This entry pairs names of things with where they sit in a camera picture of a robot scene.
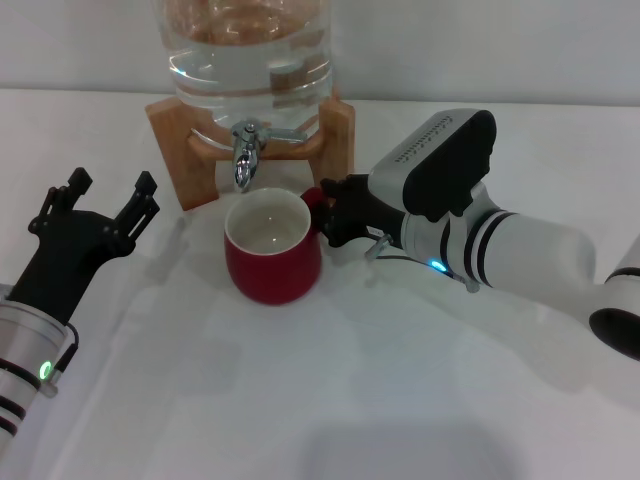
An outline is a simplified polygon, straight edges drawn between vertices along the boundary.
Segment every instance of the black stripe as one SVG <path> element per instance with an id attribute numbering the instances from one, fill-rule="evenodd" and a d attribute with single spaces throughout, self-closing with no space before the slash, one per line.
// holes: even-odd
<path id="1" fill-rule="evenodd" d="M 27 415 L 27 411 L 18 405 L 13 400 L 9 400 L 7 397 L 0 396 L 0 408 L 4 408 L 7 412 L 13 413 L 20 420 L 24 420 Z"/>
<path id="2" fill-rule="evenodd" d="M 444 227 L 442 232 L 442 239 L 440 240 L 440 260 L 442 264 L 447 267 L 447 270 L 451 272 L 451 267 L 447 260 L 447 247 L 449 246 L 449 236 L 451 235 L 451 220 L 447 222 L 447 226 Z"/>
<path id="3" fill-rule="evenodd" d="M 499 208 L 495 208 L 485 213 L 473 226 L 473 228 L 471 229 L 471 233 L 469 233 L 469 237 L 467 238 L 467 243 L 464 246 L 464 269 L 466 270 L 467 275 L 469 275 L 469 278 L 475 282 L 477 282 L 478 280 L 476 280 L 476 277 L 473 274 L 473 269 L 471 268 L 471 253 L 473 252 L 473 243 L 476 241 L 476 237 L 478 236 L 478 232 L 482 228 L 482 225 L 484 225 L 486 221 L 489 220 L 493 215 L 502 211 L 503 210 L 500 210 Z"/>
<path id="4" fill-rule="evenodd" d="M 12 437 L 15 437 L 16 433 L 18 433 L 18 427 L 16 427 L 12 422 L 7 420 L 6 418 L 0 417 L 0 428 L 2 430 L 6 430 L 7 432 L 9 432 Z"/>
<path id="5" fill-rule="evenodd" d="M 36 390 L 40 390 L 42 382 L 40 382 L 38 377 L 36 377 L 29 370 L 25 370 L 18 365 L 14 365 L 13 363 L 8 362 L 3 358 L 0 358 L 0 370 L 6 370 L 9 373 L 13 373 L 16 377 L 20 377 L 25 382 L 31 384 Z"/>
<path id="6" fill-rule="evenodd" d="M 634 268 L 634 267 L 619 268 L 618 270 L 613 272 L 609 276 L 609 278 L 607 278 L 607 282 L 614 277 L 621 277 L 623 275 L 626 275 L 628 277 L 640 277 L 640 268 Z"/>
<path id="7" fill-rule="evenodd" d="M 480 240 L 480 245 L 478 246 L 478 258 L 477 258 L 478 275 L 480 276 L 480 280 L 482 280 L 484 284 L 487 285 L 488 287 L 491 287 L 491 284 L 487 280 L 487 275 L 484 271 L 484 257 L 487 253 L 487 246 L 489 245 L 489 240 L 491 240 L 491 235 L 493 235 L 493 232 L 496 231 L 496 228 L 498 228 L 498 225 L 500 225 L 503 221 L 505 221 L 507 218 L 513 215 L 515 215 L 515 213 L 505 212 L 502 215 L 499 215 L 496 218 L 494 218 L 493 222 L 491 222 L 491 225 L 489 225 L 489 227 L 485 230 L 484 235 Z"/>

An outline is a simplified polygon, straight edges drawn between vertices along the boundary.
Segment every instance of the metal spigot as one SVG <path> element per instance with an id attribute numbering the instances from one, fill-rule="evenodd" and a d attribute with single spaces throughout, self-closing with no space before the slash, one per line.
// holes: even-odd
<path id="1" fill-rule="evenodd" d="M 307 134 L 297 130 L 265 128 L 255 119 L 243 120 L 231 128 L 233 143 L 233 179 L 236 191 L 246 192 L 256 174 L 260 154 L 269 140 L 280 140 L 291 144 L 307 141 Z"/>

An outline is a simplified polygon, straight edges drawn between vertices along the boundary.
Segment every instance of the blue led light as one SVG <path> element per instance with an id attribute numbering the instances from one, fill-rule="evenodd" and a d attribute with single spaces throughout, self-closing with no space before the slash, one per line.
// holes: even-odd
<path id="1" fill-rule="evenodd" d="M 442 263 L 438 262 L 437 260 L 431 260 L 429 262 L 429 266 L 434 270 L 439 271 L 440 273 L 447 273 L 447 267 L 442 265 Z"/>

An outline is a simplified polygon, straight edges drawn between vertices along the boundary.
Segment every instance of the mug handle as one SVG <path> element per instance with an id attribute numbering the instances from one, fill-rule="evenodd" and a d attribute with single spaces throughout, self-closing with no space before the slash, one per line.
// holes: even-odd
<path id="1" fill-rule="evenodd" d="M 325 219 L 329 215 L 329 199 L 319 187 L 310 188 L 301 195 L 301 198 L 311 211 L 311 228 L 313 232 L 321 232 Z"/>

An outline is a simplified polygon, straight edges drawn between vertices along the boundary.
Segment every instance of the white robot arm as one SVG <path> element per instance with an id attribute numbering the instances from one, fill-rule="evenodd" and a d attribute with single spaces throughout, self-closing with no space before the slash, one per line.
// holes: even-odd
<path id="1" fill-rule="evenodd" d="M 387 245 L 476 292 L 496 288 L 566 312 L 607 345 L 640 360 L 640 239 L 603 285 L 582 232 L 501 209 L 482 178 L 496 139 L 493 115 L 441 112 L 369 175 L 322 189 L 335 203 L 314 221 L 339 247 L 356 237 Z"/>

